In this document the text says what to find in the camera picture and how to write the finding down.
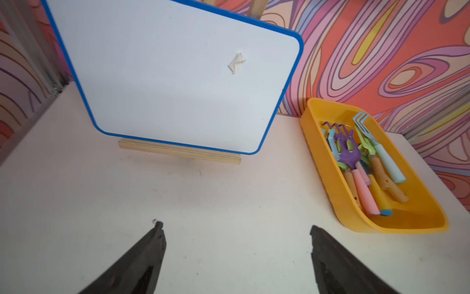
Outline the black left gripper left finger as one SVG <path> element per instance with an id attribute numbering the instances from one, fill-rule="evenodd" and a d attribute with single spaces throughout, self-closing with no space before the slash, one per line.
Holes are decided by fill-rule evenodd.
<path id="1" fill-rule="evenodd" d="M 162 222 L 156 222 L 154 228 L 81 293 L 153 294 L 166 251 L 163 227 Z"/>

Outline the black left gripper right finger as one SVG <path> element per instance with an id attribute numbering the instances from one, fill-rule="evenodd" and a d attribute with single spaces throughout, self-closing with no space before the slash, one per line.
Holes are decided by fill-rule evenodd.
<path id="1" fill-rule="evenodd" d="M 315 280 L 321 294 L 395 294 L 385 283 L 324 229 L 310 231 Z"/>

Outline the yellow plastic storage tray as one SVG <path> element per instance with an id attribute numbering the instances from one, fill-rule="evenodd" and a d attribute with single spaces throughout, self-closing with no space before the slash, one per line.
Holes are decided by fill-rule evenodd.
<path id="1" fill-rule="evenodd" d="M 348 104 L 311 98 L 301 116 L 302 132 L 337 219 L 358 233 L 426 234 L 447 231 L 449 222 L 440 204 L 373 118 L 367 118 L 365 126 L 404 174 L 406 180 L 397 186 L 409 201 L 399 203 L 387 194 L 394 212 L 392 216 L 369 216 L 359 208 L 323 134 L 328 124 L 352 127 L 353 117 L 359 112 L 360 108 Z"/>

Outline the light blue hand rake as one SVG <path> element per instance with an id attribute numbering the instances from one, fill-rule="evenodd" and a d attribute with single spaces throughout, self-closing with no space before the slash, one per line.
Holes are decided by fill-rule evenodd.
<path id="1" fill-rule="evenodd" d="M 354 125 L 363 147 L 368 149 L 371 155 L 379 155 L 384 168 L 394 183 L 398 184 L 404 182 L 406 180 L 405 175 L 401 172 L 398 165 L 391 158 L 383 145 L 377 141 L 377 139 L 365 126 L 365 121 L 369 116 L 370 115 L 368 113 L 361 110 L 353 117 Z"/>

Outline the green rake wooden handle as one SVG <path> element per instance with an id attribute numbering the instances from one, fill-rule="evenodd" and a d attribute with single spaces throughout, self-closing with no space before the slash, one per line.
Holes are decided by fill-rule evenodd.
<path id="1" fill-rule="evenodd" d="M 399 203 L 406 203 L 410 199 L 406 196 L 402 190 L 389 178 L 386 174 L 383 164 L 380 161 L 380 158 L 377 155 L 376 149 L 370 143 L 369 139 L 365 138 L 365 135 L 360 130 L 359 126 L 355 124 L 355 129 L 359 136 L 359 139 L 362 143 L 362 146 L 368 150 L 369 153 L 369 162 L 372 167 L 373 174 L 379 184 L 379 187 L 383 191 L 388 191 L 390 195 Z"/>

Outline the light blue fork rake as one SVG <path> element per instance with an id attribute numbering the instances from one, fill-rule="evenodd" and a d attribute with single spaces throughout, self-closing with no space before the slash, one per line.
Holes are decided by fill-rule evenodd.
<path id="1" fill-rule="evenodd" d="M 334 159 L 337 161 L 337 165 L 339 166 L 339 168 L 340 168 L 340 170 L 343 174 L 343 177 L 346 180 L 346 183 L 347 183 L 347 185 L 348 185 L 348 187 L 349 187 L 349 189 L 350 189 L 350 191 L 351 191 L 358 207 L 361 209 L 362 205 L 361 205 L 358 193 L 357 193 L 357 189 L 356 189 L 356 185 L 355 185 L 355 182 L 354 182 L 353 174 L 351 173 L 351 169 L 349 168 L 349 166 L 347 164 L 344 164 L 344 163 L 339 161 L 340 156 L 339 156 L 339 152 L 338 152 L 338 149 L 337 149 L 337 144 L 336 144 L 336 141 L 335 141 L 335 134 L 336 134 L 335 130 L 334 129 L 329 129 L 327 131 L 325 129 L 322 129 L 321 131 L 323 133 L 323 137 L 328 142 L 331 153 L 333 154 Z"/>

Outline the wooden whiteboard stand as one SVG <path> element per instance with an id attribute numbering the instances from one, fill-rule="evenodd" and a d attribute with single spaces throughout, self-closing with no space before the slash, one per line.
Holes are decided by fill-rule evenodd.
<path id="1" fill-rule="evenodd" d="M 221 162 L 226 164 L 239 165 L 242 161 L 240 154 L 213 151 L 203 148 L 182 147 L 178 145 L 148 142 L 128 138 L 122 138 L 118 142 L 118 145 L 122 149 L 140 151 L 145 153 L 161 154 L 166 156 L 177 156 L 181 158 Z"/>

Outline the blue framed whiteboard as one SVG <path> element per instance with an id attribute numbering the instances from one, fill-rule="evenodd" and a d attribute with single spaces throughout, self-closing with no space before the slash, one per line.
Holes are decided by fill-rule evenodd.
<path id="1" fill-rule="evenodd" d="M 44 1 L 103 134 L 252 155 L 304 49 L 301 36 L 197 1 Z"/>

